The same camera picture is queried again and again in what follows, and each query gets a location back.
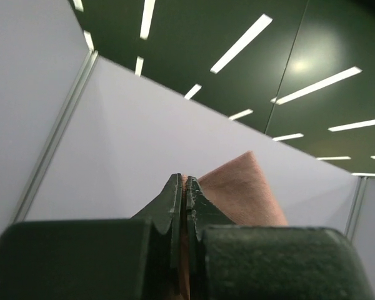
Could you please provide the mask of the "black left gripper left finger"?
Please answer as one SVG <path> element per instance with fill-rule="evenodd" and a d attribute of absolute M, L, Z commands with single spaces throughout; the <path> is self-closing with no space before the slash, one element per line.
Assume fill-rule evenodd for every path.
<path fill-rule="evenodd" d="M 0 235 L 0 299 L 173 299 L 183 178 L 129 219 L 28 221 Z"/>

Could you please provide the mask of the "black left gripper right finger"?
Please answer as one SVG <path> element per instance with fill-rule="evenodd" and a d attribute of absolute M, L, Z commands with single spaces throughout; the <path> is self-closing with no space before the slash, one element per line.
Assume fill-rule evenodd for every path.
<path fill-rule="evenodd" d="M 374 299 L 361 260 L 328 227 L 234 224 L 186 181 L 191 299 Z"/>

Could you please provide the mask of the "dusty pink t shirt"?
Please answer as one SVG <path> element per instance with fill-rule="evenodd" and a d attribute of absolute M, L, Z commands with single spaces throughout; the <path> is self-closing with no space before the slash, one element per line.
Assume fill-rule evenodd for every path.
<path fill-rule="evenodd" d="M 199 178 L 199 184 L 205 197 L 237 225 L 288 225 L 251 151 Z"/>

